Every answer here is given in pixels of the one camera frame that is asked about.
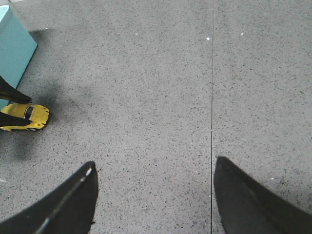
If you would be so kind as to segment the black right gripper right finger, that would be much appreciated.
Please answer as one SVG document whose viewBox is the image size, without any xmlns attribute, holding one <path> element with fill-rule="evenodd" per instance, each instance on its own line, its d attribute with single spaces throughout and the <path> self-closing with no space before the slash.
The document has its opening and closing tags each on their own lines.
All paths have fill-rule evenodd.
<svg viewBox="0 0 312 234">
<path fill-rule="evenodd" d="M 216 161 L 214 190 L 227 234 L 310 234 L 312 216 L 255 181 L 224 156 Z"/>
</svg>

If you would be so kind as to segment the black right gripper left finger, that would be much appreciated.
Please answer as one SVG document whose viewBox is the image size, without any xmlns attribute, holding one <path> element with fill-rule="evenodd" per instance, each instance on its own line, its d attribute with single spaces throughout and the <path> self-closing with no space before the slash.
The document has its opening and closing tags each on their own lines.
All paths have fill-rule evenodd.
<svg viewBox="0 0 312 234">
<path fill-rule="evenodd" d="M 47 196 L 1 222 L 2 234 L 87 234 L 98 198 L 93 161 L 85 163 Z"/>
</svg>

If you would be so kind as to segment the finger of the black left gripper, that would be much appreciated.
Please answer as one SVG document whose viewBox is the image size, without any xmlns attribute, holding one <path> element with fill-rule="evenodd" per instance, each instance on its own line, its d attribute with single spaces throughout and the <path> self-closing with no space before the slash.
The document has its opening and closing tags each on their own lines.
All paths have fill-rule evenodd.
<svg viewBox="0 0 312 234">
<path fill-rule="evenodd" d="M 31 103 L 32 98 L 21 93 L 0 77 L 0 98 L 16 103 Z"/>
<path fill-rule="evenodd" d="M 26 126 L 31 123 L 31 120 L 25 118 L 24 116 L 13 116 L 6 113 L 0 113 L 0 126 L 7 127 L 7 126 Z"/>
</svg>

